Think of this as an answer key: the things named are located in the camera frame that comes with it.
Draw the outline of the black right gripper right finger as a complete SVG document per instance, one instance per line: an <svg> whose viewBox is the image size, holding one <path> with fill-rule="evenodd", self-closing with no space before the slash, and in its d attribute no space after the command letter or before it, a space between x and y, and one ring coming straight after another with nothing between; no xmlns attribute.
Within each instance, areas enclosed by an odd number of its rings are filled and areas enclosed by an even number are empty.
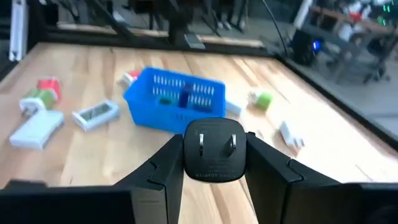
<svg viewBox="0 0 398 224"><path fill-rule="evenodd" d="M397 224L396 183L341 183L246 135L245 178L259 223Z"/></svg>

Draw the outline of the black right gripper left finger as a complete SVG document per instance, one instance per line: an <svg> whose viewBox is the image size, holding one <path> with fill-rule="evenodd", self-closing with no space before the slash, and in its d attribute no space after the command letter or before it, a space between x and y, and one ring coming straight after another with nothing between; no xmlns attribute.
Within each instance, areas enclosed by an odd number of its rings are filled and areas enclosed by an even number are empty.
<svg viewBox="0 0 398 224"><path fill-rule="evenodd" d="M177 134L114 185L9 181L1 190L1 223L178 223L182 186L183 137Z"/></svg>

